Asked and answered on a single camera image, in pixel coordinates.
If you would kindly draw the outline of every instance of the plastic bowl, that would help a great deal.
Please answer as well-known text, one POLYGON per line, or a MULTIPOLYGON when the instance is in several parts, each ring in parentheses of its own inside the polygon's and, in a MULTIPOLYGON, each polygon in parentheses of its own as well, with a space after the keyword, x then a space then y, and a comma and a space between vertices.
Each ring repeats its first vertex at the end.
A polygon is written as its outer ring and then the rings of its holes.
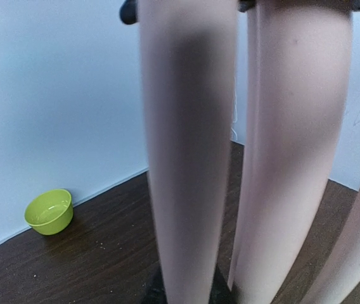
POLYGON ((50 190, 34 199, 25 210, 25 220, 45 236, 64 230, 73 218, 72 195, 64 189, 50 190))

